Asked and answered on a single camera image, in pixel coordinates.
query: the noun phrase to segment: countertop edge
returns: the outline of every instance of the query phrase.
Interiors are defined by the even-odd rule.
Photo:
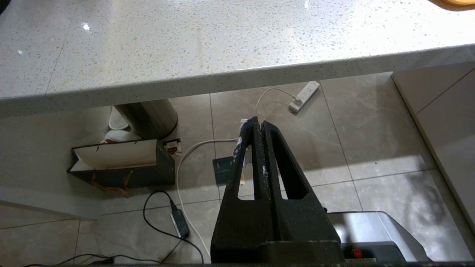
[[[47,91],[44,95],[0,99],[0,117],[68,111],[311,80],[433,67],[474,61],[474,55],[475,44],[411,53],[350,58],[333,62],[251,68],[221,74],[90,88],[67,93]]]

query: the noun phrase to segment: tile grout line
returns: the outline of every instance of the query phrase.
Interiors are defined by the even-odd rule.
[[[189,203],[183,203],[183,205],[188,205],[188,204],[196,204],[196,203],[204,203],[204,202],[209,202],[209,201],[217,201],[219,200],[218,199],[212,199],[212,200],[202,200],[202,201],[196,201],[196,202],[189,202]],[[170,205],[166,205],[166,206],[158,206],[158,207],[153,207],[153,208],[146,208],[145,210],[155,210],[155,209],[161,209],[161,208],[167,208],[167,207],[170,207]],[[103,213],[101,214],[101,216],[103,215],[113,215],[113,214],[120,214],[120,213],[127,213],[127,212],[133,212],[133,211],[142,211],[142,209],[139,209],[139,210],[125,210],[125,211],[118,211],[118,212],[111,212],[111,213]]]
[[[211,103],[211,93],[208,95],[209,95],[209,109],[211,111],[211,128],[213,130],[213,139],[216,139],[214,137],[213,105]],[[216,159],[216,142],[213,142],[213,146],[214,146],[214,158]],[[218,188],[219,203],[221,204],[221,192],[219,191],[219,186],[217,186],[217,188]]]
[[[336,182],[330,182],[330,183],[324,183],[324,184],[317,184],[317,185],[311,185],[310,187],[317,187],[317,186],[324,186],[324,185],[332,185],[332,184],[338,184],[338,183],[344,183],[344,182],[351,182],[352,180],[348,181],[336,181]]]
[[[431,168],[431,169],[424,169],[424,170],[417,170],[417,171],[410,171],[410,172],[399,172],[399,173],[384,174],[384,175],[380,175],[380,176],[371,176],[371,177],[356,179],[355,181],[362,181],[362,180],[368,180],[368,179],[374,179],[374,178],[382,178],[382,177],[388,177],[388,176],[393,176],[393,175],[409,174],[409,173],[414,173],[414,172],[426,172],[426,171],[440,171],[440,170],[438,168]]]
[[[348,173],[350,174],[350,177],[352,179],[351,181],[353,182],[353,187],[355,188],[356,197],[358,197],[358,202],[360,203],[361,210],[364,210],[363,205],[361,204],[360,195],[358,194],[358,190],[356,189],[355,181],[353,179],[353,175],[352,175],[352,172],[350,170],[350,166],[348,165],[348,160],[346,159],[345,151],[343,150],[343,145],[342,145],[342,141],[340,140],[340,135],[338,134],[338,131],[336,130],[335,120],[333,120],[332,112],[330,111],[330,106],[328,105],[328,101],[326,100],[325,92],[323,91],[323,85],[322,85],[321,82],[320,82],[320,87],[322,88],[322,95],[323,95],[323,98],[325,100],[325,104],[327,106],[328,113],[330,114],[330,118],[332,119],[333,127],[335,129],[335,133],[336,133],[336,137],[338,138],[338,142],[340,143],[340,147],[342,149],[343,157],[345,158],[346,168],[348,168]]]
[[[466,73],[462,78],[458,79],[454,84],[452,84],[449,88],[447,88],[446,90],[444,90],[442,93],[440,93],[436,98],[434,98],[432,101],[429,102],[429,104],[425,105],[423,108],[421,108],[421,110],[419,110],[417,114],[419,114],[421,111],[423,111],[426,107],[428,107],[430,104],[432,104],[432,102],[434,102],[436,99],[438,99],[441,95],[443,95],[445,92],[447,92],[450,88],[454,87],[454,85],[456,85],[460,80],[462,80],[463,78],[465,78],[467,75],[469,75],[470,73],[472,73],[473,71],[475,71],[475,69],[472,69],[471,71],[469,71],[468,73]]]
[[[77,252],[77,242],[79,241],[79,229],[81,228],[81,219],[79,219],[79,224],[77,226],[77,236],[76,236],[76,246],[74,247],[74,257],[76,257]]]
[[[12,229],[12,228],[18,228],[18,227],[24,227],[24,226],[32,226],[32,225],[38,225],[38,224],[44,224],[44,223],[51,223],[51,222],[60,222],[60,221],[74,220],[74,219],[76,219],[76,218],[60,219],[60,220],[52,220],[52,221],[44,221],[44,222],[37,222],[37,223],[31,223],[31,224],[10,226],[10,227],[5,227],[5,228],[0,228],[0,230]]]

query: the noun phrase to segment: trash can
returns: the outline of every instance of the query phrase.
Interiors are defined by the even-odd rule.
[[[162,139],[173,132],[178,114],[168,99],[115,105],[135,133],[143,139]]]

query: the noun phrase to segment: speckled countertop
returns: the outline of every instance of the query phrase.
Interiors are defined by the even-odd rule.
[[[464,62],[474,29],[439,0],[12,0],[0,115]]]

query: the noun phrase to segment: red button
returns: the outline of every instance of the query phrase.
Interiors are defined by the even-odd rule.
[[[354,248],[352,252],[353,252],[353,256],[354,256],[355,258],[361,258],[361,257],[363,257],[363,252],[362,252],[361,249],[359,249],[359,248]]]

